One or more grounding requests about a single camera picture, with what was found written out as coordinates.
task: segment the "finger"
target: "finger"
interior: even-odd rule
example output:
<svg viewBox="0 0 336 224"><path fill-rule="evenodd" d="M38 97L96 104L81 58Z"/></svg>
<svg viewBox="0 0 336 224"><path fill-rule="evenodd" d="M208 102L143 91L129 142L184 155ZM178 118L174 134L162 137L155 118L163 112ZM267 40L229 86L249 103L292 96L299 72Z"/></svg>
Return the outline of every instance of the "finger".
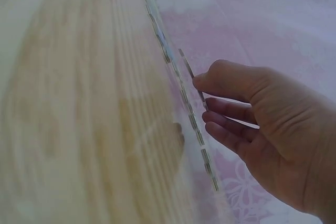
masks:
<svg viewBox="0 0 336 224"><path fill-rule="evenodd" d="M205 129L215 140L238 154L240 158L243 159L246 156L250 143L245 139L232 134L230 131L214 122L206 123Z"/></svg>
<svg viewBox="0 0 336 224"><path fill-rule="evenodd" d="M267 86L265 80L271 72L267 68L218 60L207 73L196 76L193 84L199 91L248 103L255 93Z"/></svg>
<svg viewBox="0 0 336 224"><path fill-rule="evenodd" d="M228 118L257 124L251 105L228 102L217 98L207 98L206 104L209 110L227 116Z"/></svg>
<svg viewBox="0 0 336 224"><path fill-rule="evenodd" d="M203 113L202 118L205 123L214 122L236 136L246 139L249 142L252 142L259 133L258 129L243 125L212 111Z"/></svg>

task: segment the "fabric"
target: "fabric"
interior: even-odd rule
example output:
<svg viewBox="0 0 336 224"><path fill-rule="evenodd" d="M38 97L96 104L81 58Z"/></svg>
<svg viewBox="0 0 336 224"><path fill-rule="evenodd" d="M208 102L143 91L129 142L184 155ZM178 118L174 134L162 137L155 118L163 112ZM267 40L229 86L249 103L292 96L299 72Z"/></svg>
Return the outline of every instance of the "fabric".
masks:
<svg viewBox="0 0 336 224"><path fill-rule="evenodd" d="M216 59L269 66L336 100L336 0L156 2L173 47L184 51L195 73L206 71ZM199 116L204 108L197 92L191 97ZM234 153L210 143L237 223L321 223L274 199Z"/></svg>

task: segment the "knuckle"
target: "knuckle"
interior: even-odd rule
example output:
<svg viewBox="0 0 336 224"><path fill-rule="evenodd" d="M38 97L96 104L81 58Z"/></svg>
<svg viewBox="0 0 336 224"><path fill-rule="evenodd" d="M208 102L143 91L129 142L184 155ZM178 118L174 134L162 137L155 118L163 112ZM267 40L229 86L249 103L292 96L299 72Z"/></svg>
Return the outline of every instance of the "knuckle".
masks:
<svg viewBox="0 0 336 224"><path fill-rule="evenodd" d="M225 60L216 60L214 63L209 68L208 73L215 78L215 80L218 80L224 71L224 66L225 66Z"/></svg>

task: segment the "light wood grain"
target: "light wood grain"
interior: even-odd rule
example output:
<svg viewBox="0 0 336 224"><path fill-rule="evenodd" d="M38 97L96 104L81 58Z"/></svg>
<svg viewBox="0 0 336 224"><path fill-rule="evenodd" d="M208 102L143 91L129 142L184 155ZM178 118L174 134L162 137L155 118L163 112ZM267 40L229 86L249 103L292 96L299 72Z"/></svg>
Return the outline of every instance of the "light wood grain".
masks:
<svg viewBox="0 0 336 224"><path fill-rule="evenodd" d="M197 223L144 0L0 7L0 223Z"/></svg>

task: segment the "fingernail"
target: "fingernail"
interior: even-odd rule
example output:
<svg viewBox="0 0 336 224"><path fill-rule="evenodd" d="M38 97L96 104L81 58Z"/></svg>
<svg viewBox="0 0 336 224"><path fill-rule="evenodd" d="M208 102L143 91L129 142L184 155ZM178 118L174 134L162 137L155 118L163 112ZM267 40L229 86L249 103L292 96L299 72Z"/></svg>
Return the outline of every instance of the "fingernail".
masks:
<svg viewBox="0 0 336 224"><path fill-rule="evenodd" d="M204 77L205 77L205 73L201 73L201 74L199 74L198 76L195 76L194 78L193 78L193 83L195 84L195 83L200 83L203 79L204 79Z"/></svg>

